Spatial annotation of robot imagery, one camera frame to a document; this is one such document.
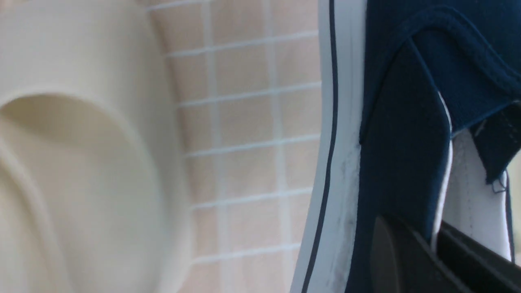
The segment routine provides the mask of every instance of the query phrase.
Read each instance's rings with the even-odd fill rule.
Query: shoe sole
[[[291,293],[340,293],[348,281],[357,219],[366,4],[319,1],[322,130]]]

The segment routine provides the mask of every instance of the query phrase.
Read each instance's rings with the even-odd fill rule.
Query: white plastic surface
[[[146,12],[123,0],[30,1],[0,17],[0,52],[0,211],[16,207],[0,237],[27,242],[9,234],[22,225],[34,238],[0,247],[13,263],[0,259],[6,289],[176,292],[191,259],[188,194]],[[28,251],[39,251],[31,262]],[[23,281],[44,267],[41,284]]]

